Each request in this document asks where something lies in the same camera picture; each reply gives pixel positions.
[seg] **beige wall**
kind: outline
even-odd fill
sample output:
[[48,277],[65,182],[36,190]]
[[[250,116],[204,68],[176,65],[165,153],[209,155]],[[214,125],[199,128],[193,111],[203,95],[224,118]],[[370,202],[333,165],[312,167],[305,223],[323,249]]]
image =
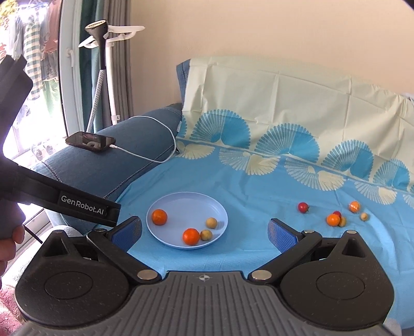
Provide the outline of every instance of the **beige wall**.
[[414,11],[402,0],[131,0],[135,114],[180,100],[191,57],[260,55],[341,69],[414,93]]

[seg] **plate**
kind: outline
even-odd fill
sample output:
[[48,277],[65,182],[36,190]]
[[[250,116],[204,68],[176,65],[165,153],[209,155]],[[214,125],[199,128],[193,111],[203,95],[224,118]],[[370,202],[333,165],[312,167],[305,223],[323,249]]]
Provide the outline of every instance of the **plate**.
[[[151,215],[156,209],[167,213],[168,219],[164,225],[155,225]],[[209,229],[205,222],[207,218],[217,219],[217,227]],[[165,245],[183,250],[194,250],[214,243],[227,228],[228,217],[224,207],[210,196],[196,192],[176,192],[161,197],[155,201],[147,212],[147,227],[153,236]],[[198,232],[208,229],[213,233],[211,240],[200,241],[197,245],[189,246],[183,242],[185,230],[194,228]]]

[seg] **finger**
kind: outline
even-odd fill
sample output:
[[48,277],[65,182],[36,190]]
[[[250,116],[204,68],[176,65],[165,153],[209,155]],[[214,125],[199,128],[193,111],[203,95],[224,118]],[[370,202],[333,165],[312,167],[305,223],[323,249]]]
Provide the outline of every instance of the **finger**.
[[0,276],[2,276],[6,272],[7,262],[4,260],[0,261]]
[[24,226],[23,225],[20,225],[13,230],[12,238],[17,244],[23,243],[23,240],[24,240]]
[[9,261],[16,256],[16,243],[13,239],[0,240],[0,260]]

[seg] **phone screen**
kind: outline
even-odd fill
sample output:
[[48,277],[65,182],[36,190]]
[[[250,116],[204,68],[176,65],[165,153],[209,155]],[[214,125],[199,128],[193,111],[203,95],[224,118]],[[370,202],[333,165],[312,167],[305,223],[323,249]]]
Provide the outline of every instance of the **phone screen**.
[[77,132],[68,137],[66,143],[90,151],[104,151],[109,148],[109,145],[115,144],[115,138],[86,132]]

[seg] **glass door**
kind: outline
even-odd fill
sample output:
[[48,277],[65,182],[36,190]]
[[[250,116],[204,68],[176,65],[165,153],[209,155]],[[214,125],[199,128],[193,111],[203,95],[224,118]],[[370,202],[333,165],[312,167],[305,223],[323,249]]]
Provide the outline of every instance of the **glass door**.
[[[22,55],[33,81],[3,147],[7,158],[26,168],[66,146],[58,59],[61,8],[62,0],[6,0],[0,5],[0,62],[6,55]],[[20,207],[26,221],[42,210],[34,204]]]

